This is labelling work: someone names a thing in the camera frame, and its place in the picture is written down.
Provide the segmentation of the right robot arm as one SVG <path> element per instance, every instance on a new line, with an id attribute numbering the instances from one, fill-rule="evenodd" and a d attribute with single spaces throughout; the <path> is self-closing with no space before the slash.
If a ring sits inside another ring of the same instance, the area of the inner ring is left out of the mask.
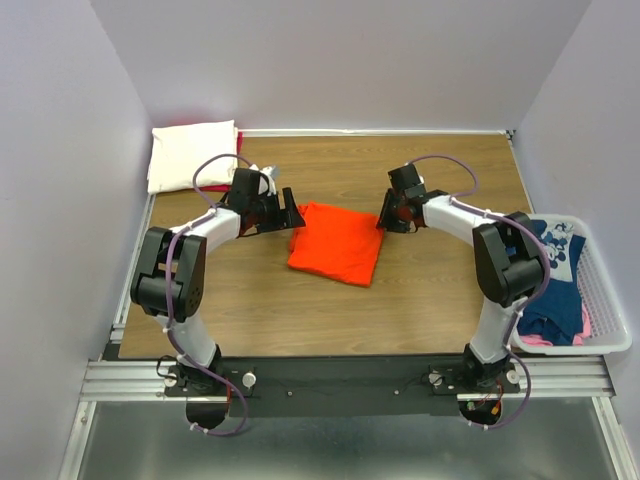
<path id="1" fill-rule="evenodd" d="M 455 393 L 493 387 L 511 370 L 510 338 L 528 302 L 546 289 L 550 266 L 530 217 L 472 207 L 442 190 L 429 191 L 409 162 L 388 172 L 377 227 L 407 233 L 411 227 L 448 233 L 473 247 L 477 284 L 484 296 L 474 336 L 462 359 L 434 365 L 433 389 Z"/>

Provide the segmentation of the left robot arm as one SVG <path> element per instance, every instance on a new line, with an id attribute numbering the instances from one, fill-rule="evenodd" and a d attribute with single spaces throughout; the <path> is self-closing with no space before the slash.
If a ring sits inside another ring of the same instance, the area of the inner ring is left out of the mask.
<path id="1" fill-rule="evenodd" d="M 237 169 L 221 200 L 205 199 L 203 215 L 146 231 L 130 286 L 131 301 L 162 326 L 177 361 L 189 367 L 188 384 L 201 395 L 224 381 L 219 345 L 200 313 L 207 256 L 249 230 L 259 235 L 305 225 L 292 189 L 278 190 L 273 176 L 260 169 Z"/>

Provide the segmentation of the orange t shirt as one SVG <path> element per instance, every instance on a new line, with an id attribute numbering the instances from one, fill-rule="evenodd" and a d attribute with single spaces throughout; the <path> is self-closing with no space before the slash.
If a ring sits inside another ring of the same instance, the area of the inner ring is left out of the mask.
<path id="1" fill-rule="evenodd" d="M 287 266 L 344 284 L 372 284 L 384 232 L 371 213 L 309 202 L 298 207 L 305 225 L 289 243 Z"/>

